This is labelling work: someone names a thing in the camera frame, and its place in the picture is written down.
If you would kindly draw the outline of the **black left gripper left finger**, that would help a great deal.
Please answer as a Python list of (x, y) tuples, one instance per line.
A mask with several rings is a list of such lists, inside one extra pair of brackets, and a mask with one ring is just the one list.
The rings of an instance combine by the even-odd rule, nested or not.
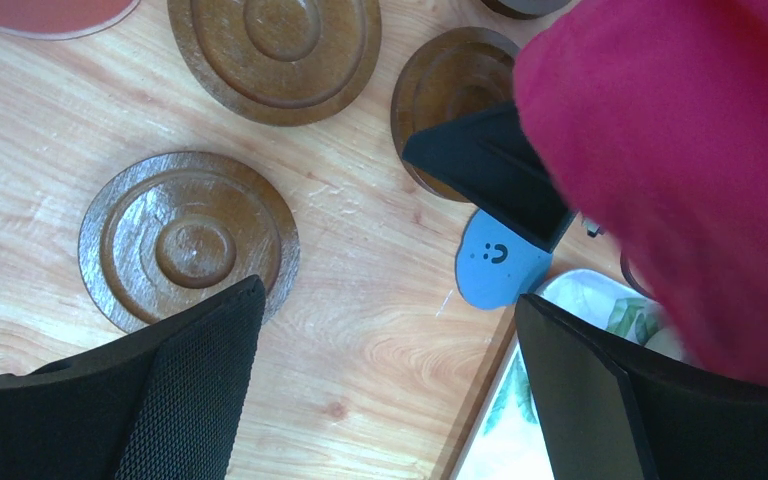
[(0, 479), (222, 479), (265, 288), (250, 276), (151, 326), (0, 375)]

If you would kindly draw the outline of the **ringed brown coaster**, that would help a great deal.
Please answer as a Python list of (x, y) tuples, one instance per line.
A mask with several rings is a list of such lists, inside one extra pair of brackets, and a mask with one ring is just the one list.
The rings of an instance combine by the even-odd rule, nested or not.
[(300, 126), (364, 90), (382, 43), (380, 5), (362, 0), (179, 0), (167, 4), (184, 62), (220, 104), (251, 121)]

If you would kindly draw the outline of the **plain dark brown coaster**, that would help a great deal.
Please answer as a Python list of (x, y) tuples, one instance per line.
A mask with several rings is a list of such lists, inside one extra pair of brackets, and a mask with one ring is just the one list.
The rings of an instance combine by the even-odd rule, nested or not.
[(132, 333), (251, 276), (264, 320), (283, 306), (301, 260), (298, 229), (279, 191), (216, 153), (153, 156), (111, 179), (89, 205), (78, 262), (96, 307)]

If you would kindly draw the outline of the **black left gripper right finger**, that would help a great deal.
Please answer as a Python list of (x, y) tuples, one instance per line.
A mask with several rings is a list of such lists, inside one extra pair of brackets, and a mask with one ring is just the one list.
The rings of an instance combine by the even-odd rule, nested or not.
[(534, 294), (519, 298), (516, 330), (524, 310), (557, 320), (614, 373), (642, 479), (768, 479), (768, 387), (634, 345)]

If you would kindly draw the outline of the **floral white serving tray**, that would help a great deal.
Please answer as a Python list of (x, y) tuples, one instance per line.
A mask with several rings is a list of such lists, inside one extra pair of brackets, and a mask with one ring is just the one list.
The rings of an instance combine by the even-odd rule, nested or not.
[[(601, 273), (563, 273), (537, 293), (573, 319), (686, 357), (655, 302)], [(451, 478), (644, 478), (614, 373), (557, 320), (524, 310), (516, 321), (526, 337), (511, 341)]]

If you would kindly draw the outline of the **blue coaster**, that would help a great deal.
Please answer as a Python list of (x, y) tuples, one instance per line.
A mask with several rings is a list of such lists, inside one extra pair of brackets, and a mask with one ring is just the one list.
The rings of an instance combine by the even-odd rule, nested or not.
[(459, 293), (482, 310), (508, 307), (544, 281), (552, 255), (478, 210), (468, 221), (455, 255)]

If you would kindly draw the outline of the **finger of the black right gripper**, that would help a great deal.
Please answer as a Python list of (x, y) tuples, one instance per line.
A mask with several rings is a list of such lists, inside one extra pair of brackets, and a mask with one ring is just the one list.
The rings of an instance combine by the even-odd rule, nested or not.
[(543, 251), (554, 251), (575, 217), (512, 101), (412, 134), (403, 158)]

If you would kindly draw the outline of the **dark wooden coaster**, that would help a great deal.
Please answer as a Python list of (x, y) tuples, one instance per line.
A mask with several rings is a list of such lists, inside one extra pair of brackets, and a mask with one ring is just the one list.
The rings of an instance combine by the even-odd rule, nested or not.
[(394, 87), (390, 125), (398, 158), (419, 131), (512, 99), (513, 65), (520, 48), (484, 27), (459, 27), (422, 45)]

